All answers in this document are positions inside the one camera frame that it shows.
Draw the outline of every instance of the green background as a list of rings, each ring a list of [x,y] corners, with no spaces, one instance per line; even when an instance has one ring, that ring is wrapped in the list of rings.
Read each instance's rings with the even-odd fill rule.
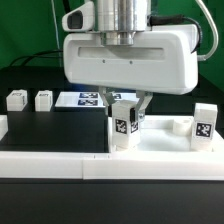
[[[84,0],[70,1],[71,8]],[[204,0],[219,30],[220,43],[215,55],[206,62],[199,62],[199,72],[224,91],[224,1]],[[64,15],[62,0],[55,0],[60,47],[65,33],[61,27]],[[196,19],[203,28],[204,40],[199,54],[206,53],[212,45],[212,33],[207,21],[194,0],[158,0],[158,14],[185,14]],[[1,0],[0,1],[0,68],[20,56],[57,49],[55,27],[50,0]],[[29,65],[60,66],[55,59],[35,59]]]

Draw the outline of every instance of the white tray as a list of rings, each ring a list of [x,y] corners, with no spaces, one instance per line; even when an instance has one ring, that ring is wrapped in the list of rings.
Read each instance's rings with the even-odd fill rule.
[[[172,136],[173,117],[146,117],[136,150],[110,153],[0,151],[2,178],[224,180],[224,141],[213,152],[192,152],[189,137]],[[109,143],[111,143],[109,125]]]

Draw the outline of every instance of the white cable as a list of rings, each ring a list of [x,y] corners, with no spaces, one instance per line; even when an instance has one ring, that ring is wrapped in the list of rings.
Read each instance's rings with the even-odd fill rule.
[[[206,61],[208,58],[210,58],[215,53],[215,51],[218,47],[219,34],[218,34],[218,30],[216,28],[215,22],[212,19],[212,16],[211,16],[210,12],[208,11],[207,7],[205,6],[205,4],[203,3],[203,1],[202,0],[195,0],[195,1],[197,2],[198,6],[201,8],[203,13],[205,14],[205,17],[208,20],[208,23],[212,29],[212,34],[213,34],[213,46],[212,46],[211,50],[205,55],[198,55],[198,61]]]
[[[58,50],[60,50],[60,42],[59,42],[59,34],[58,34],[58,26],[57,26],[54,0],[51,0],[51,6],[52,6],[53,19],[54,19],[57,47],[58,47]]]

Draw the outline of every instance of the metal cylinder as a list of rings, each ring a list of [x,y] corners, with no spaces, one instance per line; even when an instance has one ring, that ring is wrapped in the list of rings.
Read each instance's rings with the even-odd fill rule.
[[[150,0],[97,0],[102,44],[132,45],[135,32],[146,29],[150,8]]]

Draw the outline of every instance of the white cube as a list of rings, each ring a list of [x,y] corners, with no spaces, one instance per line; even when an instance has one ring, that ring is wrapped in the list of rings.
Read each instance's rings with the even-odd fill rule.
[[[121,100],[112,105],[112,144],[117,149],[130,149],[140,142],[139,123],[130,121],[130,111],[136,102]]]
[[[192,150],[212,151],[212,140],[217,113],[217,105],[196,103],[192,126]]]
[[[7,111],[22,111],[27,105],[27,91],[13,90],[6,98]]]
[[[35,110],[36,111],[50,111],[53,104],[52,91],[45,90],[39,91],[35,97]]]

